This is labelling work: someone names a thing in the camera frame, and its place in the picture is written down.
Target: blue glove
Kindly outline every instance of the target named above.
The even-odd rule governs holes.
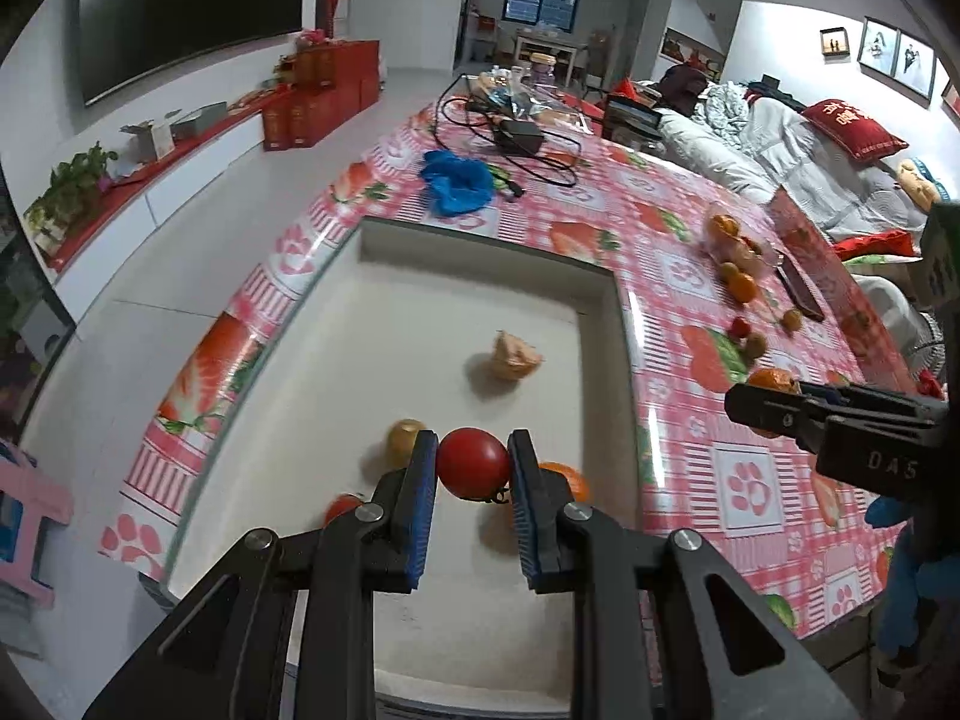
[[[439,217],[468,214],[493,199],[493,176],[486,163],[458,157],[452,151],[427,151],[424,159],[421,178]]]
[[[865,519],[874,528],[891,528],[909,517],[908,504],[893,498],[877,498],[867,509]],[[895,658],[901,647],[916,643],[920,635],[917,626],[920,598],[941,602],[960,600],[960,555],[918,563],[911,557],[912,544],[913,525],[907,523],[896,538],[877,633],[877,646],[888,658]]]

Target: table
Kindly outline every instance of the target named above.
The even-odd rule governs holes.
[[[896,529],[872,530],[872,498],[824,479],[811,456],[786,439],[734,425],[723,393],[743,370],[724,329],[737,314],[763,328],[763,365],[811,381],[868,380],[905,391],[904,361],[863,293],[785,191],[765,213],[681,167],[641,157],[592,135],[573,189],[528,180],[467,129],[441,124],[458,153],[496,163],[520,182],[517,202],[498,196],[458,218],[436,218],[422,199],[419,168],[435,148],[433,106],[384,136],[296,218],[251,272],[186,362],[147,427],[106,528],[101,552],[162,579],[191,488],[261,353],[317,274],[364,215],[451,227],[575,257],[610,269],[631,344],[642,514],[637,528],[699,530],[751,586],[769,598],[798,637],[860,608],[886,576]],[[549,143],[545,151],[560,155]],[[789,337],[760,301],[731,303],[699,249],[709,205],[721,204],[760,236],[785,247],[827,313]],[[784,309],[776,279],[767,302]]]
[[[587,47],[586,43],[578,44],[565,41],[563,38],[559,37],[547,37],[546,35],[541,36],[541,34],[538,32],[524,34],[522,31],[517,30],[517,45],[514,47],[514,64],[517,64],[517,61],[520,60],[520,50],[522,49],[524,43],[529,43],[534,46],[547,47],[548,49],[555,50],[556,52],[566,52],[570,55],[570,64],[566,68],[565,86],[570,85],[570,79],[573,77],[573,64],[577,61],[577,55],[579,55],[579,53]]]

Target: plush toy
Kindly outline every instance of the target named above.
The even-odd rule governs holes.
[[[913,160],[905,159],[899,164],[896,171],[896,180],[899,181],[906,194],[909,194],[910,199],[925,214],[929,214],[930,206],[941,199],[936,185],[920,174],[920,170],[913,163]]]

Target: red cherry tomato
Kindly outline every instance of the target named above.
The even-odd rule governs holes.
[[[752,332],[750,327],[750,322],[747,322],[743,317],[737,317],[733,319],[733,324],[730,326],[730,335],[731,338],[746,338]]]
[[[363,506],[363,501],[360,500],[356,495],[350,495],[350,493],[343,493],[338,495],[326,507],[326,513],[323,515],[323,526],[326,527],[330,524],[330,520],[334,517],[339,517],[341,514],[346,512],[352,512],[358,506]]]
[[[458,428],[440,442],[437,475],[458,498],[487,500],[510,480],[510,456],[486,431]]]

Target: television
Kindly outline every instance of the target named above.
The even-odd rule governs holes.
[[[300,28],[301,0],[80,0],[83,101],[189,57]]]

